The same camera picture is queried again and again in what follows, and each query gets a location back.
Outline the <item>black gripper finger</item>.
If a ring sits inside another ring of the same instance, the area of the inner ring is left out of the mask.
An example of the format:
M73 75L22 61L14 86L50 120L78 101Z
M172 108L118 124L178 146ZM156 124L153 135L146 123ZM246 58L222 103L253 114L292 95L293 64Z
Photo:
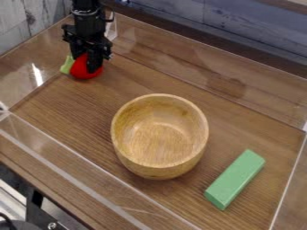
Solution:
M86 68L88 72L92 74L101 66L101 55L98 51L89 51L88 52L88 61L86 61Z
M70 55L73 59L77 59L77 57L84 53L84 47L74 42L69 44L70 48Z

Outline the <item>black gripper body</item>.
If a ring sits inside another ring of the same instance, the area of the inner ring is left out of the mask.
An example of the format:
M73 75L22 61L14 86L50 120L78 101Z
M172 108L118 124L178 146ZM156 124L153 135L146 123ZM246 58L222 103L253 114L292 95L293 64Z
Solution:
M105 18L102 13L90 16L74 15L73 19L73 24L61 25L64 31L62 40L68 44L74 42L81 45L84 47L84 53L89 50L98 51L101 59L109 60L112 55L112 42L104 36L104 32L105 24L110 22L110 20Z

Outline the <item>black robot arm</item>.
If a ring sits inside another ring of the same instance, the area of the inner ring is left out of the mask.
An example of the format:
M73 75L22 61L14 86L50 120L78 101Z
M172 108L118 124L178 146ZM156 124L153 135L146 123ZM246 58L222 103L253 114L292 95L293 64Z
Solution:
M112 42L104 35L106 24L114 17L106 17L112 9L100 0L72 0L73 24L64 24L62 40L69 44L72 59L78 62L85 75L94 75L102 68L102 61L112 56Z

